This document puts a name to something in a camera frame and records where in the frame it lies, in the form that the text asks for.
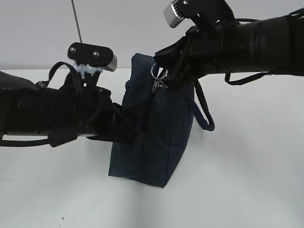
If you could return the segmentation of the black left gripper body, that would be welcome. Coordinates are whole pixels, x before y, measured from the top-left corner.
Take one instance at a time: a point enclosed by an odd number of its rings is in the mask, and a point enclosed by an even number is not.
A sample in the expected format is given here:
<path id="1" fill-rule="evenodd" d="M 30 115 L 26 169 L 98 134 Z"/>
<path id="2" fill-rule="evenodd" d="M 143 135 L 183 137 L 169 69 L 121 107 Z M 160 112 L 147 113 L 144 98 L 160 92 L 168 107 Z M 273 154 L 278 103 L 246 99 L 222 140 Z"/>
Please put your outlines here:
<path id="1" fill-rule="evenodd" d="M 115 139 L 111 91 L 97 86 L 99 72 L 69 72 L 59 88 L 59 142 L 69 143 L 80 136 L 92 140 Z"/>

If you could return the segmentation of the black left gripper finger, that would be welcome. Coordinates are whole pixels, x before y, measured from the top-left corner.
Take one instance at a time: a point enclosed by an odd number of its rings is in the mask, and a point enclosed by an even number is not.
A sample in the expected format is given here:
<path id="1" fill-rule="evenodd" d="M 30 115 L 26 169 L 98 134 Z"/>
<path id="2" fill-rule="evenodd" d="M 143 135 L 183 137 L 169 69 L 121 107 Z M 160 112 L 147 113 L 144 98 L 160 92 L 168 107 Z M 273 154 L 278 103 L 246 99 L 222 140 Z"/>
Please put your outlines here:
<path id="1" fill-rule="evenodd" d="M 136 128 L 133 116 L 124 113 L 123 107 L 117 103 L 113 103 L 113 111 L 116 125 L 115 142 L 141 147 L 145 133 Z"/>

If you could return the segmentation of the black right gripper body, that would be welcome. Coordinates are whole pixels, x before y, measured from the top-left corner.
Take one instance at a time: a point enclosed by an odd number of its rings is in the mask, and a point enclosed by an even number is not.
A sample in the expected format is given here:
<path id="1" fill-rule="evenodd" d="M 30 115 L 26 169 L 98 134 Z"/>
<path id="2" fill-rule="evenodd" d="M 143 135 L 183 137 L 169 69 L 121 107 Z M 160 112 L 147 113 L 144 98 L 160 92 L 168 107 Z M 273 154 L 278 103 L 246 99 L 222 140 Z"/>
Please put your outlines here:
<path id="1" fill-rule="evenodd" d="M 197 69 L 197 79 L 210 74 L 227 74 L 225 62 L 225 36 L 228 32 L 227 23 L 216 23 L 212 31 L 198 26 L 190 27 L 184 36 L 190 39 L 188 61 Z"/>

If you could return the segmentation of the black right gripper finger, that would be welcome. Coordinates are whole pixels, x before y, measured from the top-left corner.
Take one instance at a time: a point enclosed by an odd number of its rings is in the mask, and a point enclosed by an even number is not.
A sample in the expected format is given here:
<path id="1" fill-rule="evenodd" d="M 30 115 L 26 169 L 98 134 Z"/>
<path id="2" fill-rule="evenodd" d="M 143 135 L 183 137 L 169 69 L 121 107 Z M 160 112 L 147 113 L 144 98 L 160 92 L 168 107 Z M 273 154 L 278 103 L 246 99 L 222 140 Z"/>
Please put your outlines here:
<path id="1" fill-rule="evenodd" d="M 159 50 L 155 53 L 153 59 L 155 63 L 162 68 L 174 71 L 190 71 L 188 61 L 188 51 L 190 39 L 179 39 L 174 44 Z"/>
<path id="2" fill-rule="evenodd" d="M 178 91 L 196 78 L 197 69 L 190 64 L 185 64 L 180 67 L 177 73 L 170 72 L 166 78 L 166 86 L 169 91 Z"/>

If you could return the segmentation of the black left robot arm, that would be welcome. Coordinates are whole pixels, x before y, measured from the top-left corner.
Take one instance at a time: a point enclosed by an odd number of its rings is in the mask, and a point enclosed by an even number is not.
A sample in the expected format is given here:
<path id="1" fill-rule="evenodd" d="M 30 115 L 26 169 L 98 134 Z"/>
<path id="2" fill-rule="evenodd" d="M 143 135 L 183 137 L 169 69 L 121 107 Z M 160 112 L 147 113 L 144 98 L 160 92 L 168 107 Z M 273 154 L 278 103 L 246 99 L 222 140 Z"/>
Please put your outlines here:
<path id="1" fill-rule="evenodd" d="M 76 78 L 69 73 L 58 88 L 0 74 L 0 134 L 32 136 L 32 141 L 1 140 L 3 147 L 58 147 L 79 137 L 140 145 L 137 130 L 110 90 L 97 86 L 99 74 Z"/>

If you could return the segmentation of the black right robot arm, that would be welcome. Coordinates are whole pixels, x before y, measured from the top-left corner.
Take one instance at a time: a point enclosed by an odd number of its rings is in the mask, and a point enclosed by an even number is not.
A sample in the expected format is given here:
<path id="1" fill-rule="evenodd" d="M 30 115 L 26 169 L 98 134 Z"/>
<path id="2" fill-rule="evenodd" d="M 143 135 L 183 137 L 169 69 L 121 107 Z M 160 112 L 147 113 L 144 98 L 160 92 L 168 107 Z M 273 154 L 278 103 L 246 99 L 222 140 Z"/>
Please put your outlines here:
<path id="1" fill-rule="evenodd" d="M 304 11 L 245 24 L 217 22 L 210 31 L 193 26 L 154 60 L 169 71 L 164 83 L 172 90 L 211 74 L 303 76 Z"/>

